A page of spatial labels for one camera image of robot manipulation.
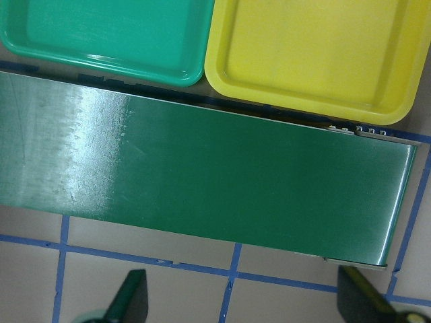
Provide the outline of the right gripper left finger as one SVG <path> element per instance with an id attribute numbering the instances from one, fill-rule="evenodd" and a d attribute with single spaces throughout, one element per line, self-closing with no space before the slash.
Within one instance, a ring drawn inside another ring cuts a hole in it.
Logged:
<path id="1" fill-rule="evenodd" d="M 106 322 L 146 322 L 149 311 L 145 269 L 127 274 L 119 291 L 108 307 Z"/>

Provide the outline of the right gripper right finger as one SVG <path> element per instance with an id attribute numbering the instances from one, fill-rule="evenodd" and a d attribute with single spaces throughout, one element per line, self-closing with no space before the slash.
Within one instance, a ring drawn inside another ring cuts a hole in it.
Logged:
<path id="1" fill-rule="evenodd" d="M 399 315 L 353 266 L 339 266 L 337 309 L 344 322 L 400 322 Z"/>

